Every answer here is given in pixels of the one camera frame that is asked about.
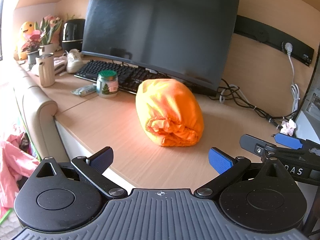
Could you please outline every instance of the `gray ribbed plate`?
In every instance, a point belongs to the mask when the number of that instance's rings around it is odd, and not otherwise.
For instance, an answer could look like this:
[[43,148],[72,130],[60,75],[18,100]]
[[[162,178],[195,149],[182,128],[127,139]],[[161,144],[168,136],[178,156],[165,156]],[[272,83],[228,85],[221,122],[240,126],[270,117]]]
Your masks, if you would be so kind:
[[25,229],[16,240],[308,240],[298,230],[260,234],[224,218],[211,200],[198,199],[187,189],[134,189],[111,200],[92,223],[68,233],[46,234]]

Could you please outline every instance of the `black speaker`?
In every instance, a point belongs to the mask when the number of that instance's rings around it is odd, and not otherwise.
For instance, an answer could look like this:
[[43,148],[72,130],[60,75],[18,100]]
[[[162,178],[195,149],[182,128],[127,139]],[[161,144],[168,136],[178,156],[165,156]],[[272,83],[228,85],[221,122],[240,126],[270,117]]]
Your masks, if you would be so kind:
[[72,19],[66,21],[62,32],[62,49],[70,51],[71,49],[82,50],[83,31],[85,19]]

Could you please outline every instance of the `keyboard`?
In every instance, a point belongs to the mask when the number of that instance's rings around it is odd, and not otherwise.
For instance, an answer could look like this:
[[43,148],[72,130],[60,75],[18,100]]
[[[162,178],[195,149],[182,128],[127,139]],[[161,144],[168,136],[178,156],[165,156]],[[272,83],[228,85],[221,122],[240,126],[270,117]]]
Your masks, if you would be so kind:
[[102,70],[114,70],[118,74],[119,89],[136,94],[139,85],[147,79],[168,78],[164,74],[154,74],[142,67],[130,67],[100,60],[91,60],[75,74],[76,77],[96,82]]

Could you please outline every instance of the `pink clothing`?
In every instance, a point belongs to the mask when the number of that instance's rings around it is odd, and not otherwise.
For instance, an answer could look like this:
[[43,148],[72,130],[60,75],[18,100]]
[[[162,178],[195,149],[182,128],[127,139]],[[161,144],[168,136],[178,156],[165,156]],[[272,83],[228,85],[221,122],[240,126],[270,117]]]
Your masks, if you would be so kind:
[[30,177],[39,161],[19,149],[23,132],[14,127],[12,134],[0,141],[0,219],[13,207],[19,192],[17,181]]

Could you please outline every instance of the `metal screw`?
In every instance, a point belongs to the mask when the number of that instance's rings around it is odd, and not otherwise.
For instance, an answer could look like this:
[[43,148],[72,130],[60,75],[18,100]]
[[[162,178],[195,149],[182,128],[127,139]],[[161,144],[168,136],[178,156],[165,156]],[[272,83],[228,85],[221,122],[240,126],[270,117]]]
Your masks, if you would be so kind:
[[197,189],[197,193],[200,196],[209,196],[213,193],[213,191],[210,188],[202,187],[202,188]]
[[122,188],[112,188],[111,190],[109,190],[109,194],[111,196],[121,196],[124,193],[124,189]]

